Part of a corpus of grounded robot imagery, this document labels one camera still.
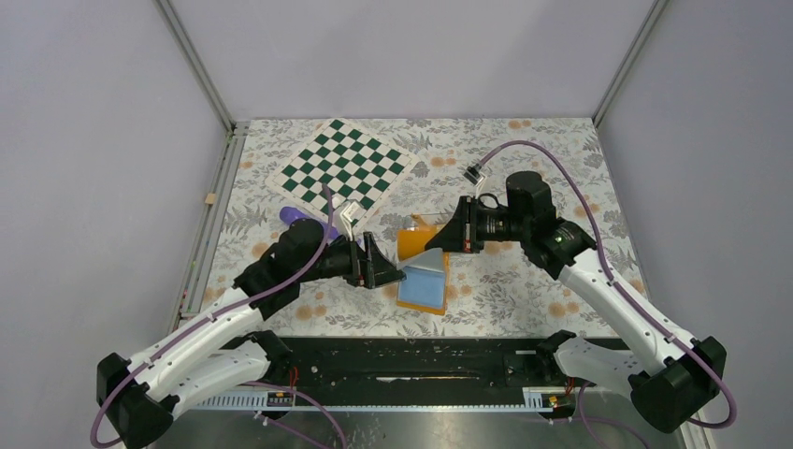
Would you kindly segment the orange card holder wallet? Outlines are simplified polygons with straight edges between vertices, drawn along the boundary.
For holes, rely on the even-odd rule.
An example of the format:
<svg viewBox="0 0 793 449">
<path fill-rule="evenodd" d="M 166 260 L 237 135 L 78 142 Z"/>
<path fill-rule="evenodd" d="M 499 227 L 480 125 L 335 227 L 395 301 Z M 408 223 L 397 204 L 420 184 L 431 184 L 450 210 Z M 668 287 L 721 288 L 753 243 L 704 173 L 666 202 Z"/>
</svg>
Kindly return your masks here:
<svg viewBox="0 0 793 449">
<path fill-rule="evenodd" d="M 448 214 L 414 213 L 397 231 L 397 267 L 406 275 L 397 287 L 399 307 L 436 315 L 446 312 L 450 258 L 440 249 L 427 250 L 425 246 L 448 220 Z"/>
</svg>

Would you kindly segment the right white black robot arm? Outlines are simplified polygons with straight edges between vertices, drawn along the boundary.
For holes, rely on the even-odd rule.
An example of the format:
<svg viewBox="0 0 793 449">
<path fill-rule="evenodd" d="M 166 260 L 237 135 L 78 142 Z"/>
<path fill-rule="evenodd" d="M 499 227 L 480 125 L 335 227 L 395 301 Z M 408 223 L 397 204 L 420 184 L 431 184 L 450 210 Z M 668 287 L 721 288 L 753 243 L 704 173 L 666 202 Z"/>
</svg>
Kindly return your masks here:
<svg viewBox="0 0 793 449">
<path fill-rule="evenodd" d="M 533 171 L 511 174 L 507 202 L 491 208 L 460 197 L 450 221 L 426 244 L 446 253 L 479 253 L 487 241 L 520 244 L 527 260 L 576 293 L 616 331 L 628 354 L 598 348 L 572 332 L 546 341 L 536 371 L 546 384 L 569 377 L 628 398 L 652 427 L 672 433 L 721 391 L 727 350 L 696 338 L 626 283 L 577 224 L 561 218 L 551 187 Z"/>
</svg>

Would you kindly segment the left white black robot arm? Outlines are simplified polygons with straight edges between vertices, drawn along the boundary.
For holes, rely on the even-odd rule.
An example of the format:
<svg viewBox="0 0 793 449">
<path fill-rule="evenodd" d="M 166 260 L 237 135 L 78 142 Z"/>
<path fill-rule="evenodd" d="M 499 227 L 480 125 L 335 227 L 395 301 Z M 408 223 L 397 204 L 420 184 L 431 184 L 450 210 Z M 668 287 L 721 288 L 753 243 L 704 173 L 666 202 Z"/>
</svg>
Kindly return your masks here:
<svg viewBox="0 0 793 449">
<path fill-rule="evenodd" d="M 144 448 L 206 398 L 259 379 L 267 384 L 284 381 L 290 351 L 271 331 L 246 340 L 229 355 L 211 355 L 295 301 L 302 284 L 341 278 L 352 287 L 376 289 L 405 277 L 369 232 L 357 243 L 345 236 L 331 239 L 313 219 L 293 222 L 186 326 L 134 355 L 111 353 L 98 363 L 100 412 L 92 425 L 92 446 L 111 446 L 98 439 L 102 420 L 110 422 L 125 447 Z"/>
</svg>

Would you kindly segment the floral table cloth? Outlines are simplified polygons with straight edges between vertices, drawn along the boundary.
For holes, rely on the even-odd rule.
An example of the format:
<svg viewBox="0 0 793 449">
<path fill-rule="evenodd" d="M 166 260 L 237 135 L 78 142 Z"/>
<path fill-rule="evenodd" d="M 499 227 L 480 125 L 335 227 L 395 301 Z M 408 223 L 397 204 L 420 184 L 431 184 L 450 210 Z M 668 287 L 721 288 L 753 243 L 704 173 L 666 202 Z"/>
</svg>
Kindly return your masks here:
<svg viewBox="0 0 793 449">
<path fill-rule="evenodd" d="M 449 214 L 472 191 L 467 166 L 499 148 L 484 166 L 485 189 L 502 195 L 508 175 L 539 172 L 559 214 L 582 227 L 596 218 L 609 260 L 638 290 L 639 263 L 627 222 L 589 118 L 362 119 L 359 124 L 413 153 L 419 162 L 367 222 L 379 247 L 397 249 L 397 231 L 414 213 Z M 257 260 L 285 229 L 287 199 L 266 178 L 320 126 L 317 120 L 258 120 L 250 124 L 234 170 L 221 230 L 209 246 L 197 286 L 182 312 L 203 311 Z M 397 289 L 353 288 L 341 279 L 303 285 L 294 303 L 267 321 L 280 336 L 541 337 L 567 329 L 587 337 L 612 330 L 569 288 L 526 261 L 513 242 L 489 242 L 477 254 L 455 254 L 443 315 L 399 307 Z"/>
</svg>

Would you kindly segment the green white chessboard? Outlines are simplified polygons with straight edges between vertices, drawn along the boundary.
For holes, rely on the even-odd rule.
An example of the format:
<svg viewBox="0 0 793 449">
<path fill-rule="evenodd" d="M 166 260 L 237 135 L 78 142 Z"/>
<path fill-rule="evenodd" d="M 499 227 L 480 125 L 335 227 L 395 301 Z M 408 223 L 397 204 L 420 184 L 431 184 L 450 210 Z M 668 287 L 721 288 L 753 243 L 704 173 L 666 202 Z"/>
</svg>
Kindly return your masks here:
<svg viewBox="0 0 793 449">
<path fill-rule="evenodd" d="M 345 202 L 357 206 L 352 225 L 361 230 L 418 162 L 413 153 L 359 123 L 329 119 L 267 176 L 266 186 L 325 219 L 327 185 L 336 211 Z"/>
</svg>

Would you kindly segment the purple marker pen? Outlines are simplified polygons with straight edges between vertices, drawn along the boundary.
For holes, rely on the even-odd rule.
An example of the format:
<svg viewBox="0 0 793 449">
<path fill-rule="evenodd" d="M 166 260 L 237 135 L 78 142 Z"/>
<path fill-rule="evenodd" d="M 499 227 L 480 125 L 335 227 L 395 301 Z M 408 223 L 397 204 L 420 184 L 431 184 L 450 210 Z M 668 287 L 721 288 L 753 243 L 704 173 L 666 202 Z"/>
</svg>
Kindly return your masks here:
<svg viewBox="0 0 793 449">
<path fill-rule="evenodd" d="M 307 214 L 306 212 L 295 208 L 295 207 L 282 207 L 279 212 L 279 217 L 283 223 L 286 225 L 291 225 L 292 223 L 303 220 L 303 219 L 312 219 L 317 221 L 320 225 L 323 226 L 323 229 L 327 229 L 327 222 L 321 221 L 319 218 L 316 218 L 312 215 Z"/>
</svg>

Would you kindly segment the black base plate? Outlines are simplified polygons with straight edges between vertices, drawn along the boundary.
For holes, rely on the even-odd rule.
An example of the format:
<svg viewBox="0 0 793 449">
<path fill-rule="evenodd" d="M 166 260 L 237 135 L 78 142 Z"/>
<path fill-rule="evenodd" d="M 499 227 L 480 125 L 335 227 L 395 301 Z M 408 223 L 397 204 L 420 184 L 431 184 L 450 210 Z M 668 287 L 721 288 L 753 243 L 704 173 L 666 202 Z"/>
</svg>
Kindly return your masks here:
<svg viewBox="0 0 793 449">
<path fill-rule="evenodd" d="M 198 402 L 258 381 L 340 408 L 524 407 L 526 392 L 589 381 L 619 396 L 647 379 L 619 339 L 238 337 L 187 371 L 177 394 Z"/>
</svg>

